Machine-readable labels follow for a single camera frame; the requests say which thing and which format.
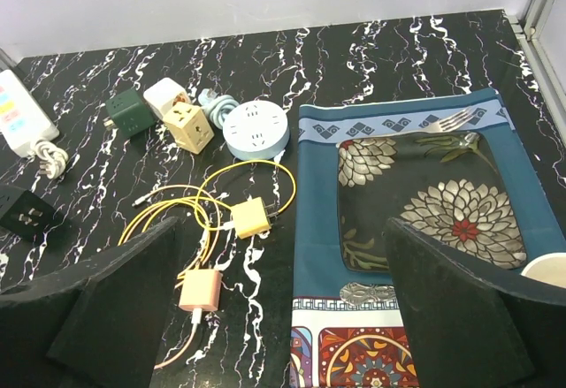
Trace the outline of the beige travel adapter cube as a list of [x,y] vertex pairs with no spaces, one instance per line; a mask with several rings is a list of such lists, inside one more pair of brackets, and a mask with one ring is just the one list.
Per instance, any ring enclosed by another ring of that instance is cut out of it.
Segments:
[[214,137],[203,110],[193,104],[176,102],[163,121],[176,144],[193,154],[200,154]]

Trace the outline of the black cube socket adapter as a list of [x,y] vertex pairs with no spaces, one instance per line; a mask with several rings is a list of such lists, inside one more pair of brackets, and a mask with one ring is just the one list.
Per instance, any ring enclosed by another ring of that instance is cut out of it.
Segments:
[[55,209],[36,194],[14,185],[1,185],[1,231],[36,242],[55,219]]

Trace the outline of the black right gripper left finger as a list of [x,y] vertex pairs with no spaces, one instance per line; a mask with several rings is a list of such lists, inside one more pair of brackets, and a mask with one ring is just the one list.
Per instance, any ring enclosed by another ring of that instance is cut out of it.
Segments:
[[182,241],[176,217],[1,292],[3,387],[147,387]]

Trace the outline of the yellow USB charger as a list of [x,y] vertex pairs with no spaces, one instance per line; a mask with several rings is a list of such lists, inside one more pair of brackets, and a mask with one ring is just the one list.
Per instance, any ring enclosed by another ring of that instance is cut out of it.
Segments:
[[272,228],[271,218],[276,215],[275,203],[266,205],[261,197],[255,197],[231,207],[231,222],[241,240]]

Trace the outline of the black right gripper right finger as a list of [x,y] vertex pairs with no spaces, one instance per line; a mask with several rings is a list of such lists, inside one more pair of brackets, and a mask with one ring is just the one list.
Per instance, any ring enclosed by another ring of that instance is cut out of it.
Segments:
[[386,259],[423,387],[563,387],[565,291],[391,218]]

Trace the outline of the white multicolour power strip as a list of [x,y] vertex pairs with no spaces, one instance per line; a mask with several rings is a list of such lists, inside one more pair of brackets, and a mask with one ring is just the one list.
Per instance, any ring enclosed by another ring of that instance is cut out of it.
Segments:
[[31,156],[35,141],[53,141],[59,131],[12,70],[1,71],[1,134],[20,157]]

